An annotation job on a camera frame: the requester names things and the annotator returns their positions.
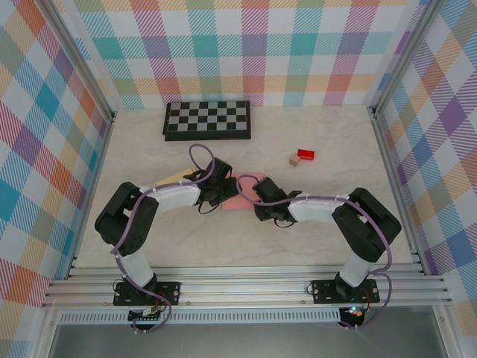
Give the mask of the pink paper box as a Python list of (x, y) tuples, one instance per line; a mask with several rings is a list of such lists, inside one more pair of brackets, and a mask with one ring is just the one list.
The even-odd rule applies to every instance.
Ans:
[[(252, 187), (256, 181), (252, 178), (242, 178), (240, 185), (243, 193), (252, 201), (258, 201), (259, 197), (253, 191)], [(245, 200), (242, 196), (236, 195), (230, 199), (227, 199), (221, 204), (222, 210), (249, 210), (253, 209), (253, 204)]]

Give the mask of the orange paper box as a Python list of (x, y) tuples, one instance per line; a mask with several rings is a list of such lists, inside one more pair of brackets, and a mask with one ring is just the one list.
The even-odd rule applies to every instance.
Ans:
[(194, 168), (187, 168), (181, 172), (178, 172), (174, 175), (171, 175), (165, 179), (162, 179), (162, 180), (159, 180), (157, 181), (154, 186), (161, 186), (161, 185), (165, 185), (165, 184), (169, 184), (169, 183), (174, 183), (174, 182), (178, 182), (179, 180), (183, 179), (185, 176), (187, 175), (191, 175), (195, 172), (195, 169)]

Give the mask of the black and silver chessboard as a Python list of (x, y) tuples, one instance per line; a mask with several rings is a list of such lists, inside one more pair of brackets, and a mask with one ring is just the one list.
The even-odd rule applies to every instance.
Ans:
[(166, 141), (250, 139), (250, 102), (169, 103), (162, 134)]

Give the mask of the small circuit board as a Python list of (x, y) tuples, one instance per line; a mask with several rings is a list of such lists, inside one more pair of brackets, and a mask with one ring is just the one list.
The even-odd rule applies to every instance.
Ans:
[(346, 307), (341, 309), (341, 319), (344, 321), (345, 319), (364, 317), (367, 311), (366, 307)]
[(162, 310), (145, 308), (141, 310), (130, 310), (127, 315), (128, 321), (159, 321)]

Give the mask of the long aluminium base rail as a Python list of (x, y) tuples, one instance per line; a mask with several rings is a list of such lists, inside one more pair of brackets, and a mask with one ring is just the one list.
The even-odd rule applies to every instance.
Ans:
[[(308, 283), (332, 279), (337, 266), (256, 266), (156, 268), (159, 280), (181, 284), (178, 308), (310, 307)], [(377, 277), (381, 298), (390, 306), (450, 305), (450, 291), (441, 276), (426, 275), (418, 263), (395, 264), (387, 277)], [(112, 308), (117, 268), (72, 268), (65, 280), (53, 280), (43, 308), (79, 310)]]

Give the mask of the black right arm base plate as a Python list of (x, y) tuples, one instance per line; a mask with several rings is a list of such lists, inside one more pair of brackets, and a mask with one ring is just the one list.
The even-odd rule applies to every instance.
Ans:
[(312, 296), (315, 304), (375, 304), (380, 302), (376, 281), (365, 279), (351, 287), (341, 280), (313, 280)]

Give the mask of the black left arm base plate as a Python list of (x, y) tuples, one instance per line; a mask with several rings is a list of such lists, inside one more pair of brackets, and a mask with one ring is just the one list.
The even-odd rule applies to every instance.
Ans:
[(172, 306), (177, 306), (180, 297), (179, 282), (159, 282), (146, 288), (154, 295), (149, 295), (133, 287), (128, 282), (118, 282), (113, 288), (113, 306), (153, 306), (164, 305), (157, 296), (161, 296), (170, 302)]

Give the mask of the aluminium side rail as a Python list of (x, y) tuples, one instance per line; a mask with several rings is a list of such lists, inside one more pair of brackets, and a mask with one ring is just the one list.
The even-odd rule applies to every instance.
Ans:
[(425, 275), (428, 275), (429, 270), (428, 270), (426, 261), (424, 260), (422, 256), (420, 243), (417, 240), (416, 231), (414, 229), (413, 223), (411, 222), (410, 212), (408, 211), (408, 208), (406, 207), (404, 192), (401, 187), (398, 171), (396, 167), (394, 166), (394, 162), (391, 156), (391, 149), (386, 141), (378, 116), (373, 112), (373, 109), (371, 107), (369, 107), (367, 111), (370, 117), (373, 131), (376, 136), (376, 140), (378, 142), (379, 150), (382, 155), (383, 163), (385, 165), (385, 170), (387, 172), (388, 180), (391, 185), (391, 190), (397, 205), (399, 218), (401, 220), (402, 228), (405, 233), (406, 239), (408, 241), (408, 246), (410, 248), (411, 255), (413, 257), (414, 256), (417, 257), (418, 263), (421, 265), (422, 272)]

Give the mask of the aluminium corner post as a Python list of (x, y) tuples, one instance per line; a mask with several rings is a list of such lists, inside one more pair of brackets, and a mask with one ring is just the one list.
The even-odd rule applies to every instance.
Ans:
[(406, 69), (414, 59), (445, 1), (419, 0), (368, 106), (374, 121), (379, 120), (380, 113), (397, 90)]
[(113, 123), (115, 119), (115, 111), (107, 103), (101, 88), (95, 80), (93, 73), (86, 63), (80, 49), (75, 42), (75, 38), (70, 34), (60, 13), (57, 11), (52, 0), (34, 0), (45, 17), (47, 23), (52, 27), (53, 32), (57, 36), (64, 52), (72, 62), (73, 67), (78, 71), (85, 87), (89, 90), (94, 102), (98, 105), (99, 110), (104, 114), (109, 123)]

